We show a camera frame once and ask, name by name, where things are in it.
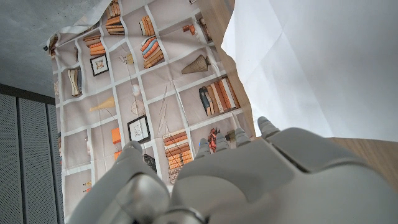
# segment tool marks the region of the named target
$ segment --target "white shelf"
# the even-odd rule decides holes
[[[190,143],[192,155],[196,154],[198,139],[207,138],[210,129],[215,126],[223,125],[221,132],[229,131],[228,125],[233,120],[242,120],[242,110],[232,110],[212,117],[202,117],[200,120],[192,121],[192,118],[185,116],[191,113],[187,106],[187,96],[195,92],[198,95],[198,88],[208,85],[226,72],[222,67],[220,57],[215,51],[214,43],[207,43],[203,31],[197,24],[196,19],[200,13],[196,3],[189,5],[186,0],[156,0],[156,1],[128,1],[120,0],[121,23],[125,29],[125,35],[109,35],[105,28],[106,16],[103,16],[100,27],[84,35],[75,37],[66,44],[73,43],[78,47],[79,64],[73,65],[81,67],[83,75],[83,95],[79,98],[68,98],[67,93],[60,94],[60,102],[57,109],[60,110],[61,117],[60,129],[62,131],[62,148],[64,149],[65,138],[72,138],[80,133],[87,132],[91,144],[91,155],[89,163],[84,166],[70,167],[63,169],[63,174],[71,176],[80,171],[90,170],[92,183],[98,181],[104,173],[114,164],[114,152],[121,149],[128,141],[127,123],[138,115],[131,112],[131,104],[135,100],[142,100],[146,110],[149,123],[151,140],[142,144],[143,148],[149,151],[150,156],[155,159],[157,175],[166,183],[169,192],[172,186],[169,181],[169,163],[164,152],[162,136],[166,133],[185,129]],[[178,8],[180,14],[168,13],[175,12]],[[144,69],[144,59],[141,52],[141,42],[147,37],[141,34],[139,21],[148,15],[151,18],[158,38],[159,45],[164,52],[165,59],[151,68]],[[193,24],[198,31],[199,39],[196,35],[191,35],[189,31],[183,32],[184,25]],[[98,76],[93,76],[90,59],[97,56],[90,56],[90,50],[85,45],[83,38],[89,35],[102,34],[101,42],[106,50],[109,71]],[[131,52],[134,64],[126,65],[119,61],[120,55]],[[207,72],[181,74],[181,70],[193,62],[200,54],[209,56],[212,65]],[[57,68],[53,74],[58,78],[62,77],[62,71],[67,66],[56,63]],[[60,85],[67,85],[68,80],[63,80]],[[132,94],[132,85],[138,84],[141,88],[141,95],[135,97]],[[104,100],[114,96],[115,108],[107,111],[101,110],[89,112],[92,106],[102,103]],[[197,102],[195,108],[197,113],[204,113],[201,102]],[[111,142],[110,130],[120,128],[121,143],[114,145]]]

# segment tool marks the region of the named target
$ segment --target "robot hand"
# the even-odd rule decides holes
[[[308,131],[259,118],[262,139],[238,128],[236,149],[202,139],[171,198],[130,142],[70,223],[396,223],[398,195],[365,161]]]

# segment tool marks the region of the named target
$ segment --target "stack of books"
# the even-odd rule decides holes
[[[72,96],[77,97],[81,95],[81,70],[68,70],[70,84],[72,84]]]
[[[199,96],[207,116],[241,107],[228,77],[203,86],[199,89]]]
[[[118,0],[111,1],[105,10],[106,21],[105,28],[110,35],[124,35],[124,27],[120,22],[120,7]]]
[[[170,183],[174,185],[184,164],[192,161],[192,154],[185,130],[175,131],[163,136],[166,157],[169,160]]]
[[[91,56],[105,54],[105,48],[101,43],[101,34],[85,37],[83,40],[86,42],[86,46],[90,48]]]
[[[141,33],[143,35],[152,36],[155,35],[155,29],[152,25],[152,21],[149,16],[144,16],[141,21],[139,21],[139,27],[141,27]]]
[[[141,46],[142,56],[144,57],[144,68],[151,68],[164,58],[156,36],[146,38],[141,43]]]

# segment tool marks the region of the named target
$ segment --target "small sculpture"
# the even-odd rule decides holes
[[[183,74],[194,72],[207,72],[208,65],[210,65],[209,57],[199,55],[191,64],[187,65],[181,72]]]

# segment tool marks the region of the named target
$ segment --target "white paper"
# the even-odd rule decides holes
[[[280,129],[398,141],[397,8],[237,0],[221,47],[236,62],[255,124],[265,116]]]

